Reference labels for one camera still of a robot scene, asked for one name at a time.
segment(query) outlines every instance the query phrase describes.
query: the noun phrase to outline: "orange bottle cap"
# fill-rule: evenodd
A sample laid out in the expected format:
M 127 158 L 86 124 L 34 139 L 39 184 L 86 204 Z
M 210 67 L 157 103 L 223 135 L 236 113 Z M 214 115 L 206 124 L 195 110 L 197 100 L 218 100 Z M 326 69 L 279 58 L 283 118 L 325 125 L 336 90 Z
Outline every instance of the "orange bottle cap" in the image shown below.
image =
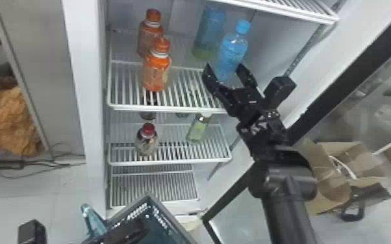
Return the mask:
M 145 19 L 152 22 L 159 22 L 160 21 L 159 10 L 154 8 L 147 9 L 147 12 L 145 13 Z
M 170 41 L 163 36 L 156 37 L 153 40 L 153 49 L 158 52 L 166 53 L 168 52 L 168 49 L 170 49 Z

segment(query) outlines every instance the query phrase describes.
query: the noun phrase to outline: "orange juice bottle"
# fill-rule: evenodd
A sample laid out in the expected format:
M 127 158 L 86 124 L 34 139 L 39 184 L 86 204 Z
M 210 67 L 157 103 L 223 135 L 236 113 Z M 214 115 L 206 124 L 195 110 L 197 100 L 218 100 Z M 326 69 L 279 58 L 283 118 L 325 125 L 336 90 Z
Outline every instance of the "orange juice bottle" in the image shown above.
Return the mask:
M 147 53 L 143 65 L 142 84 L 145 89 L 159 92 L 165 89 L 171 58 L 168 56 L 170 41 L 165 37 L 156 37 L 153 48 Z
M 164 34 L 164 29 L 160 26 L 159 10 L 150 8 L 145 13 L 145 20 L 141 22 L 138 31 L 138 54 L 143 58 L 153 46 L 153 40 Z

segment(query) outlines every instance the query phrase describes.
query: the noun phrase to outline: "refrigerator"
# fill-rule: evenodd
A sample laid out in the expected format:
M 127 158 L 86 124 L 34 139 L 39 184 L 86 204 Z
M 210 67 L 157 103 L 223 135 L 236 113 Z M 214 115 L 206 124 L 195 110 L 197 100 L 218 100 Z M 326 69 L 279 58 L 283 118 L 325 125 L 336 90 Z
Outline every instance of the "refrigerator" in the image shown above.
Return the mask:
M 60 8 L 52 8 L 45 18 L 35 20 L 43 35 L 47 25 L 64 21 L 64 30 L 58 30 L 65 31 L 61 36 L 66 38 L 67 45 L 59 42 L 59 35 L 55 38 L 59 47 L 68 50 L 90 183 L 86 190 L 90 192 L 92 206 L 103 217 L 113 216 L 145 192 L 155 195 L 183 222 L 213 207 L 219 210 L 219 215 L 226 214 L 221 212 L 225 207 L 216 202 L 233 189 L 253 163 L 235 131 L 238 121 L 226 114 L 201 82 L 206 62 L 191 55 L 206 4 L 215 3 L 225 9 L 224 33 L 232 32 L 238 19 L 251 22 L 243 64 L 255 76 L 260 91 L 272 78 L 285 74 L 297 84 L 278 107 L 292 143 L 310 132 L 391 56 L 391 4 L 383 0 L 61 0 L 60 3 Z M 10 7 L 13 6 L 22 5 L 11 2 Z M 9 12 L 10 7 L 0 0 L 0 13 Z M 157 93 L 158 104 L 154 106 L 145 105 L 146 97 L 152 94 L 140 85 L 142 59 L 136 53 L 138 26 L 148 8 L 161 12 L 161 25 L 171 41 L 173 58 L 168 87 Z M 33 14 L 33 9 L 29 5 L 18 11 Z M 5 23 L 0 30 L 11 28 L 6 19 Z M 383 44 L 370 51 L 379 41 Z M 9 38 L 2 42 L 12 45 Z M 41 43 L 46 42 L 54 45 L 51 38 Z M 364 55 L 368 59 L 355 65 Z M 356 73 L 346 73 L 351 69 Z M 133 147 L 136 131 L 144 122 L 140 112 L 156 112 L 153 123 L 160 138 L 158 150 L 146 157 L 139 156 Z M 193 145 L 186 142 L 185 135 L 198 112 L 210 112 L 213 116 L 205 139 Z M 179 114 L 189 115 L 180 118 Z M 243 198 L 251 197 L 247 193 Z M 249 210 L 236 211 L 245 215 Z M 261 236 L 254 235 L 248 243 L 265 243 L 268 231 L 259 213 L 258 210 L 249 213 L 256 218 L 253 223 L 241 223 L 239 215 L 232 220 L 213 221 L 210 234 L 221 239 L 225 236 L 221 225 L 234 221 L 234 225 L 257 226 L 253 230 Z M 235 241 L 240 238 L 244 241 L 253 235 L 249 229 L 240 228 L 235 235 L 229 230 L 227 235 L 232 239 L 238 235 Z

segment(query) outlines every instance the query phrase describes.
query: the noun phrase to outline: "red bottle cap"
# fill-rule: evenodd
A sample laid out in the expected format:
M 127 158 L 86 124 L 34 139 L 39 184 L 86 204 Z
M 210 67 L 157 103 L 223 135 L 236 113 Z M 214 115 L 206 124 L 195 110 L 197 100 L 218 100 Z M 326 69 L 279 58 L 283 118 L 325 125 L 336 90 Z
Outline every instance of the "red bottle cap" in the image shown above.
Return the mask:
M 145 13 L 145 19 L 152 22 L 159 22 L 160 21 L 159 10 L 154 8 L 147 9 L 147 12 Z
M 158 52 L 166 53 L 168 52 L 168 49 L 170 49 L 170 41 L 163 36 L 156 37 L 153 40 L 153 49 Z
M 150 124 L 150 123 L 145 123 L 142 126 L 142 132 L 146 136 L 151 136 L 151 135 L 153 135 L 155 133 L 155 126 L 153 124 Z

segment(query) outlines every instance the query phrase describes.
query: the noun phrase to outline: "blue bottle cap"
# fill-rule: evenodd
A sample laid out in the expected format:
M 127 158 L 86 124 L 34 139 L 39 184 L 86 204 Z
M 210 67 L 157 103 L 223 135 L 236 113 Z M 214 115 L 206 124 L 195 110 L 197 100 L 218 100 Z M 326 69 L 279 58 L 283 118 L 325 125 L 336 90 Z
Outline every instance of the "blue bottle cap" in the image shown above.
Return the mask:
M 240 34 L 245 34 L 250 29 L 250 22 L 248 22 L 245 19 L 239 19 L 238 22 L 236 22 L 235 30 Z

